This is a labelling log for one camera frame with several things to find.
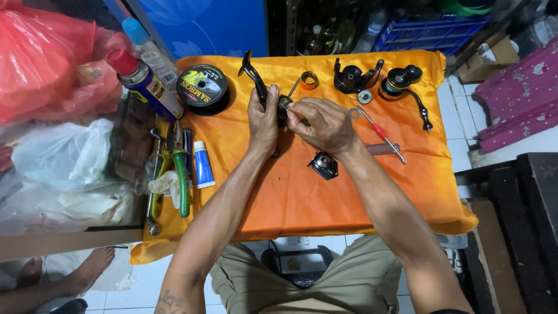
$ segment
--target cardboard box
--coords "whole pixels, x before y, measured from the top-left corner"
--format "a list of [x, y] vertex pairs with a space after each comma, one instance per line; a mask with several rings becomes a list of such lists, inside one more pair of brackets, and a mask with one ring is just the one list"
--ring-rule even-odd
[[503, 32], [499, 32], [483, 43], [477, 53], [458, 69], [459, 78], [463, 82], [483, 81], [494, 72], [517, 62], [519, 56], [511, 40]]

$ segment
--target washer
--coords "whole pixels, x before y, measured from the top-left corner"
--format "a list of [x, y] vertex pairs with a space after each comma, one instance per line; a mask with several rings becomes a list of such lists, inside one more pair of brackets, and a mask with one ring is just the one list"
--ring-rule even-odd
[[358, 117], [360, 117], [360, 111], [359, 109], [356, 108], [351, 108], [349, 109], [349, 115], [351, 119], [358, 119]]
[[358, 102], [361, 104], [367, 104], [372, 101], [372, 93], [365, 89], [358, 93]]

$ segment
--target green pliers handle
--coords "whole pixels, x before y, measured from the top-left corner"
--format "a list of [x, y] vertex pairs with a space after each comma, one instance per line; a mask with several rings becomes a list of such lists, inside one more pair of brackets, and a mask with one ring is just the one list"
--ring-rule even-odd
[[190, 184], [188, 183], [188, 171], [186, 170], [186, 157], [188, 153], [184, 149], [172, 151], [172, 159], [175, 163], [176, 174], [178, 174], [180, 217], [186, 218], [190, 215]]

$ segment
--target blue and white tube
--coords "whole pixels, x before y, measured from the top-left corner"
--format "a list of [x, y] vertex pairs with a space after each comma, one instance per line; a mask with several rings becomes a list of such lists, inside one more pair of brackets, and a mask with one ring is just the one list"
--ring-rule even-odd
[[196, 160], [198, 188], [203, 189], [215, 185], [211, 165], [209, 164], [208, 152], [203, 141], [194, 142], [194, 158]]

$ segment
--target lubricant spray can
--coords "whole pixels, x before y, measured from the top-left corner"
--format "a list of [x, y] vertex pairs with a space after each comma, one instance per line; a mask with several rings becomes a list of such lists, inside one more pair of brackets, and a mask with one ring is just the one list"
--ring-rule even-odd
[[172, 123], [182, 117], [183, 106], [142, 60], [124, 49], [114, 49], [107, 53], [105, 61], [116, 71], [122, 85], [165, 121]]

